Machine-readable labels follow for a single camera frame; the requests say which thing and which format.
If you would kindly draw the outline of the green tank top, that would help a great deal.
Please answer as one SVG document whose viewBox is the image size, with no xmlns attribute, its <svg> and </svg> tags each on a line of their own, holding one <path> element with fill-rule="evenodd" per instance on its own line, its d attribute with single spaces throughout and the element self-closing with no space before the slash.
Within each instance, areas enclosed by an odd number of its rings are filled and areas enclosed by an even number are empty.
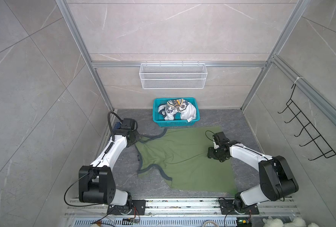
<svg viewBox="0 0 336 227">
<path fill-rule="evenodd" d="M 142 136 L 135 144 L 139 154 L 138 176 L 159 171 L 172 189 L 236 194 L 231 162 L 208 158 L 213 142 L 206 135 L 219 126 L 165 129 L 158 136 Z"/>
</svg>

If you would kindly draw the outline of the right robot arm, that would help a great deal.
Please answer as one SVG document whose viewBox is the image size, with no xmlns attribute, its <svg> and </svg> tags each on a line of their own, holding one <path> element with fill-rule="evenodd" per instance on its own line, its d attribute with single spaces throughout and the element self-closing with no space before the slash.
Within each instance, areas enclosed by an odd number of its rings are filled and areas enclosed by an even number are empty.
<svg viewBox="0 0 336 227">
<path fill-rule="evenodd" d="M 259 185 L 235 195 L 233 208 L 239 213 L 257 203 L 284 199 L 299 190 L 295 176 L 282 156 L 265 155 L 241 143 L 215 144 L 208 148 L 207 156 L 220 162 L 238 159 L 258 171 Z"/>
</svg>

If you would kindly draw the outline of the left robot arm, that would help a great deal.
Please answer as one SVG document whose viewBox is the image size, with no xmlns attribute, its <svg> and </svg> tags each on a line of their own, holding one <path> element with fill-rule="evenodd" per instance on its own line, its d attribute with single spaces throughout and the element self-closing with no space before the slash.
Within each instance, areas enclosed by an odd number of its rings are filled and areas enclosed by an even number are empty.
<svg viewBox="0 0 336 227">
<path fill-rule="evenodd" d="M 118 190 L 112 174 L 122 151 L 141 139 L 137 130 L 117 130 L 102 153 L 79 170 L 79 201 L 82 203 L 127 206 L 129 193 Z"/>
</svg>

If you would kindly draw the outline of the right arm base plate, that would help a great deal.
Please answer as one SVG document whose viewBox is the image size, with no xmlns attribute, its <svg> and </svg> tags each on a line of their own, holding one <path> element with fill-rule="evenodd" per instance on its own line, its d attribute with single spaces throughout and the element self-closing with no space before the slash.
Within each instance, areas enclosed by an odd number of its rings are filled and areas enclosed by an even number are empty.
<svg viewBox="0 0 336 227">
<path fill-rule="evenodd" d="M 258 215 L 259 214 L 259 209 L 258 209 L 257 204 L 247 206 L 241 203 L 237 199 L 225 199 L 225 198 L 219 198 L 218 203 L 221 209 L 221 213 L 223 215 L 234 215 L 234 214 Z"/>
</svg>

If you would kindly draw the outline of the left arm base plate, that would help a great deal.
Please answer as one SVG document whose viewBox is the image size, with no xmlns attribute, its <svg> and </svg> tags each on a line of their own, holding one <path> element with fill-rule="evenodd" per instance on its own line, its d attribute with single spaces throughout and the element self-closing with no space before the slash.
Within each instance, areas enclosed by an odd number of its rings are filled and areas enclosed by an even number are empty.
<svg viewBox="0 0 336 227">
<path fill-rule="evenodd" d="M 124 206 L 110 205 L 107 214 L 114 215 L 144 215 L 146 209 L 146 200 L 131 200 Z"/>
</svg>

